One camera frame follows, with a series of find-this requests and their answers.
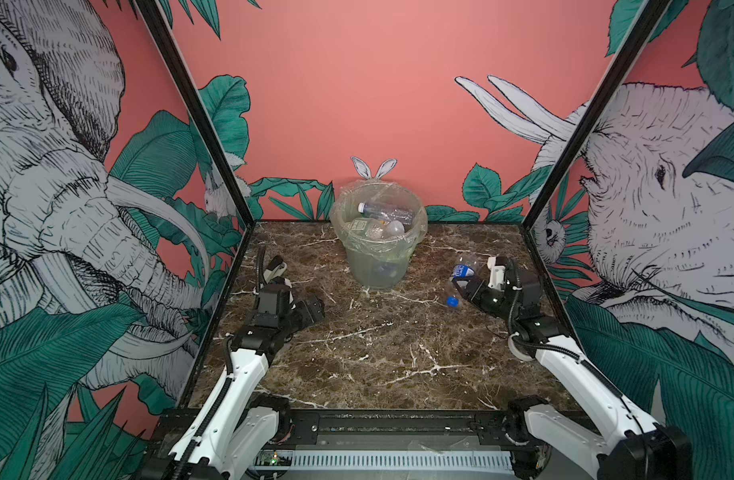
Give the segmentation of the clear bottle blue cap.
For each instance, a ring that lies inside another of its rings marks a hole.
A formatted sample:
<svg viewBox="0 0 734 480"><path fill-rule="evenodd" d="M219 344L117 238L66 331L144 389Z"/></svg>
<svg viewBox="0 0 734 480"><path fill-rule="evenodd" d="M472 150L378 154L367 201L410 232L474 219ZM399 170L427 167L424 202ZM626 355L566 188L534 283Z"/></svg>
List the clear bottle blue cap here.
<svg viewBox="0 0 734 480"><path fill-rule="evenodd" d="M480 269L480 261L475 256L462 255L452 268L450 279L446 284L445 304L450 308L458 308L464 302L464 292L470 279Z"/></svg>

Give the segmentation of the clear bottle green cap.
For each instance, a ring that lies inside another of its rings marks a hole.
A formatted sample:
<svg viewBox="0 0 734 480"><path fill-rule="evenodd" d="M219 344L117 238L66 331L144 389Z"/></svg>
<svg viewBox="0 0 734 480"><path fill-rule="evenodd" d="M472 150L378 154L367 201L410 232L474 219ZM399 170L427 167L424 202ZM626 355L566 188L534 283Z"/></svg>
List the clear bottle green cap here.
<svg viewBox="0 0 734 480"><path fill-rule="evenodd" d="M348 223L351 234L368 240L382 239L385 225L385 222L373 218L360 218Z"/></svg>

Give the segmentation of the white bottle red label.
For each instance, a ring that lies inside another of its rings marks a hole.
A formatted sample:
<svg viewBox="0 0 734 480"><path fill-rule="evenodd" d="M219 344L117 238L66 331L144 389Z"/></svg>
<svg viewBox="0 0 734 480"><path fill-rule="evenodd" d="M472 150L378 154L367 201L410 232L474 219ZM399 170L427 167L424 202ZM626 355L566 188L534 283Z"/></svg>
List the white bottle red label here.
<svg viewBox="0 0 734 480"><path fill-rule="evenodd" d="M405 234L405 226L398 220L388 222L383 228L384 238L393 238Z"/></svg>

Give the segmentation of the clear bottle white cap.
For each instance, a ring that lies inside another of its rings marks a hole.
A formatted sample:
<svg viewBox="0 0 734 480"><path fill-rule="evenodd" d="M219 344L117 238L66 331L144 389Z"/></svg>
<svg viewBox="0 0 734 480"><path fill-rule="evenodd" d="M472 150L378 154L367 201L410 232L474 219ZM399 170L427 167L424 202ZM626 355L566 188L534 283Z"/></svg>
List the clear bottle white cap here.
<svg viewBox="0 0 734 480"><path fill-rule="evenodd" d="M379 202L360 202L357 211L365 217L384 222L398 220L405 226L411 225L415 218L415 213L411 210Z"/></svg>

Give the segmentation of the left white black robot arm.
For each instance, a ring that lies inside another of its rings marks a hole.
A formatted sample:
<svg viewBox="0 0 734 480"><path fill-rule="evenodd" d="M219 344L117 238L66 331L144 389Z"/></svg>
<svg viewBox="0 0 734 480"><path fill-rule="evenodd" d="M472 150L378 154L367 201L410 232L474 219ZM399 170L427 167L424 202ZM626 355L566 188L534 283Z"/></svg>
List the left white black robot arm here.
<svg viewBox="0 0 734 480"><path fill-rule="evenodd" d="M195 419L163 457L147 460L136 479L238 479L268 443L289 438L289 401L253 392L293 336L325 319L314 295L296 301L276 255L255 257L255 300L239 330L223 344L224 370Z"/></svg>

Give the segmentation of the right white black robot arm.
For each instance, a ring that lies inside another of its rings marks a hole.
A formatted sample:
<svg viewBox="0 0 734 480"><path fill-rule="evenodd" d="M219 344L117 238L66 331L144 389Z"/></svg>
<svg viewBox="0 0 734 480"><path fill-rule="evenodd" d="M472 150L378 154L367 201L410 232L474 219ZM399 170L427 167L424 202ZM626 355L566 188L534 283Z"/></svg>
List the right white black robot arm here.
<svg viewBox="0 0 734 480"><path fill-rule="evenodd" d="M555 317L540 306L543 290L531 273L493 259L487 278L458 264L447 303L467 302L504 321L507 343L522 361L536 361L571 394L594 427L588 429L539 396L510 401L503 419L506 439L533 441L558 450L594 479L690 479L693 448L685 433L665 426L613 384Z"/></svg>

